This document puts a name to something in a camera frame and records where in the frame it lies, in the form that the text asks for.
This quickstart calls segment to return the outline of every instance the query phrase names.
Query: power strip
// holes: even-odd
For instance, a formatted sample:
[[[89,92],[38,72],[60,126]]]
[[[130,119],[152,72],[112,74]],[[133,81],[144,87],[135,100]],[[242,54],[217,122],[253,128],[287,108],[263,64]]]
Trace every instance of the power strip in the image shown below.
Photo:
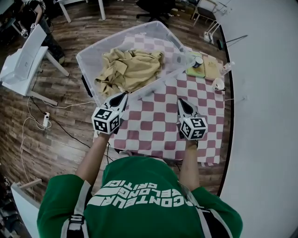
[[[44,119],[43,119],[43,126],[44,127],[47,127],[48,126],[48,121],[50,120],[50,113],[48,113],[48,112],[46,112],[46,115],[45,115],[45,117],[44,117]]]

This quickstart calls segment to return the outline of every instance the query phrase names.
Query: red and white checkered tablecloth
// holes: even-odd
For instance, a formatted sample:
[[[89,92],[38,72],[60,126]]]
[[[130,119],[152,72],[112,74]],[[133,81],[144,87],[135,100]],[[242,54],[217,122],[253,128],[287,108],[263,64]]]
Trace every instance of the red and white checkered tablecloth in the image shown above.
[[[165,53],[165,67],[178,49],[164,40],[146,38],[144,35],[129,36],[124,42],[133,43],[133,48],[161,50]],[[125,120],[117,135],[112,134],[113,148],[137,152],[152,157],[183,159],[185,140],[180,139],[176,122],[177,99],[183,98],[198,107],[206,118],[208,132],[198,143],[198,162],[219,163],[220,147],[224,128],[224,92],[214,91],[212,82],[182,73],[142,99],[130,103],[123,114]]]

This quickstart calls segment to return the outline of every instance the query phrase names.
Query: clear plastic bottle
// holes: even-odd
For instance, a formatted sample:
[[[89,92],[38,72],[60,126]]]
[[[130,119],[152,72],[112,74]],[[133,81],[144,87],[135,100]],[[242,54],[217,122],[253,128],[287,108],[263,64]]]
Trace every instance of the clear plastic bottle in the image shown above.
[[[232,61],[230,63],[225,64],[222,69],[220,70],[220,74],[222,76],[224,76],[225,74],[227,74],[229,71],[231,71],[232,69],[232,65],[234,65],[235,63]]]

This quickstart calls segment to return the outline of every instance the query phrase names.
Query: person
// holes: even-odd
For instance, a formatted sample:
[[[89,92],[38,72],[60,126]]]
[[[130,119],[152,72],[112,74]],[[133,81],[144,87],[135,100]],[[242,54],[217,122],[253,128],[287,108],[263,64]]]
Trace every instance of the person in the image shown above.
[[[67,230],[68,237],[87,237],[83,228],[85,236],[71,233],[80,221],[90,238],[240,236],[239,214],[200,186],[195,141],[186,141],[179,180],[163,161],[128,156],[107,165],[102,188],[92,197],[108,140],[99,134],[75,175],[50,179],[37,219],[41,238],[66,237]],[[206,221],[211,236],[204,235]]]
[[[43,5],[37,0],[30,0],[26,3],[24,3],[22,0],[15,0],[13,15],[18,21],[22,30],[27,30],[28,35],[31,31],[31,25],[33,23],[39,24],[47,34],[43,41],[43,45],[48,47],[53,57],[59,62],[59,64],[63,64],[65,61],[63,50],[51,34],[50,28],[48,27],[47,21],[44,17],[43,8]]]

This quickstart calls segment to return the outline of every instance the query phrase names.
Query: wooden floor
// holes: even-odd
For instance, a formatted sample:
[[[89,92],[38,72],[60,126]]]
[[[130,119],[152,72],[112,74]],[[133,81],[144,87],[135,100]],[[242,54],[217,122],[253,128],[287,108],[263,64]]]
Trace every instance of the wooden floor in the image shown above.
[[[133,0],[109,1],[105,7],[107,19],[101,20],[98,2],[76,3],[67,5],[66,9],[72,19],[67,23],[64,16],[53,20],[53,36],[60,43],[66,55],[64,67],[70,72],[69,78],[64,77],[49,61],[42,63],[43,73],[39,73],[34,85],[34,91],[59,102],[59,106],[68,106],[92,101],[81,81],[81,72],[77,64],[77,53],[87,46],[116,32],[139,25],[148,21],[148,18],[136,20],[135,15],[143,11],[135,5]],[[202,40],[203,32],[208,28],[204,21],[198,21],[192,27],[193,21],[172,17],[168,21],[169,29],[186,46],[194,50],[203,51],[226,62],[224,51]],[[0,49],[0,66],[9,53],[14,53],[24,43],[19,37],[14,43]],[[229,84],[227,85],[226,99],[230,98]],[[92,145],[93,127],[91,115],[95,104],[56,109],[35,99],[43,111],[50,112],[71,135],[82,142]],[[225,165],[230,134],[230,101],[225,103],[225,123],[221,159],[218,165],[202,167],[200,171],[201,185],[212,193],[217,193]],[[43,115],[37,107],[29,101],[31,113],[39,122]],[[20,159],[20,145],[22,142],[22,125],[29,116],[27,97],[22,97],[4,87],[0,87],[0,161],[5,175],[13,182],[26,183],[22,161]],[[41,178],[42,185],[34,188],[36,200],[41,201],[49,179],[55,175],[74,173],[88,148],[69,137],[55,122],[45,131],[39,130],[35,122],[27,120],[24,126],[23,144],[24,166],[30,180]],[[110,149],[109,156],[117,158],[115,151]],[[107,161],[101,167],[94,189],[101,184],[102,171]],[[178,174],[178,168],[171,165]]]

